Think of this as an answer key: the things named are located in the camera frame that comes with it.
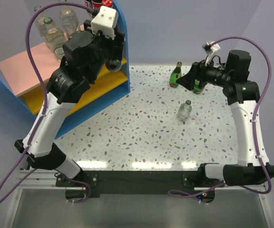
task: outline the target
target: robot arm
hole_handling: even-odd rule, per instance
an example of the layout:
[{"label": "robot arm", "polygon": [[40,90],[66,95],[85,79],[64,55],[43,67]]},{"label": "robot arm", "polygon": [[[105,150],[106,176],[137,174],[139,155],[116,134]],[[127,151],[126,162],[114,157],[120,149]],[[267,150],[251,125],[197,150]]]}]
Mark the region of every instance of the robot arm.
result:
[{"label": "robot arm", "polygon": [[101,7],[98,16],[84,22],[84,31],[73,33],[63,44],[65,55],[47,84],[48,107],[31,145],[27,143],[41,114],[26,138],[15,143],[20,152],[29,147],[27,161],[32,168],[57,170],[70,179],[84,180],[82,169],[53,141],[69,112],[95,83],[103,65],[110,71],[121,68],[125,35],[118,31],[117,19],[115,9]]},{"label": "robot arm", "polygon": [[[216,49],[205,44],[204,50],[208,56]],[[193,90],[195,80],[199,80],[199,86],[204,87],[207,83],[223,88],[223,93],[228,99],[236,127],[238,140],[237,164],[201,164],[198,170],[200,178],[219,179],[229,186],[262,184],[266,177],[257,156],[252,115],[260,98],[257,83],[248,81],[249,65],[251,57],[248,52],[232,50],[229,52],[225,69],[214,67],[214,62],[206,60],[193,63],[190,71],[176,82],[188,90]],[[269,176],[274,177],[274,166],[269,164],[263,145],[260,128],[259,113],[257,113],[256,133],[262,159]]]}]

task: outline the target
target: yellow shelf board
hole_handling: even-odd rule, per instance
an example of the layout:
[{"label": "yellow shelf board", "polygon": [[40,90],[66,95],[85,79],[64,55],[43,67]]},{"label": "yellow shelf board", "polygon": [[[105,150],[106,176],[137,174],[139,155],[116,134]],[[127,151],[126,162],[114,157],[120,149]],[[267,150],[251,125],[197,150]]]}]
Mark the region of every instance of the yellow shelf board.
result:
[{"label": "yellow shelf board", "polygon": [[[109,72],[105,75],[102,75],[96,80],[96,83],[91,85],[90,89],[82,95],[81,99],[70,111],[69,115],[126,81],[127,77],[121,71],[115,73]],[[24,98],[31,112],[33,114],[38,114],[44,101],[44,95],[41,88],[37,87],[22,95],[22,97]]]}]

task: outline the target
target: gray floor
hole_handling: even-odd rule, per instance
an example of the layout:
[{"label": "gray floor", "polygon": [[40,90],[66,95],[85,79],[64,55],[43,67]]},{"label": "gray floor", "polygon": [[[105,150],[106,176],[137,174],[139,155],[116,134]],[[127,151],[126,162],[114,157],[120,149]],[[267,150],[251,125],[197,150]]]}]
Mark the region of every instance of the gray floor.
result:
[{"label": "gray floor", "polygon": [[14,228],[266,228],[257,194],[217,190],[208,206],[167,195],[103,195],[66,204],[63,190],[24,190]]}]

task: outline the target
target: bottle neck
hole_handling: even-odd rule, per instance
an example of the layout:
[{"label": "bottle neck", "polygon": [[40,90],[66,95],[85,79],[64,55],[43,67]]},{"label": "bottle neck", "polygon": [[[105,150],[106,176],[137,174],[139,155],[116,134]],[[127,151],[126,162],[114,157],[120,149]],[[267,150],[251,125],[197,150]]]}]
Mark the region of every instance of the bottle neck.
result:
[{"label": "bottle neck", "polygon": [[184,108],[184,109],[188,109],[190,106],[191,106],[190,104],[184,103],[183,108]]}]

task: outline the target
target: green glass bottle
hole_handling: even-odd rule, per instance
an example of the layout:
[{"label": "green glass bottle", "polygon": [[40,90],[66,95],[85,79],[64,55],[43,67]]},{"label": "green glass bottle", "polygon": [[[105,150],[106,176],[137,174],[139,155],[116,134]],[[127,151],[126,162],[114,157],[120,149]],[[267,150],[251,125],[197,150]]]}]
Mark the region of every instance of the green glass bottle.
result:
[{"label": "green glass bottle", "polygon": [[194,89],[192,90],[192,92],[195,93],[195,94],[200,94],[204,90],[204,88],[205,87],[200,87],[199,86],[199,81],[198,80],[195,80]]},{"label": "green glass bottle", "polygon": [[182,66],[182,63],[178,62],[177,65],[176,65],[176,67],[175,67],[175,69],[171,73],[169,83],[170,83],[170,86],[172,88],[178,87],[178,84],[176,83],[176,80],[181,77],[181,66]]}]

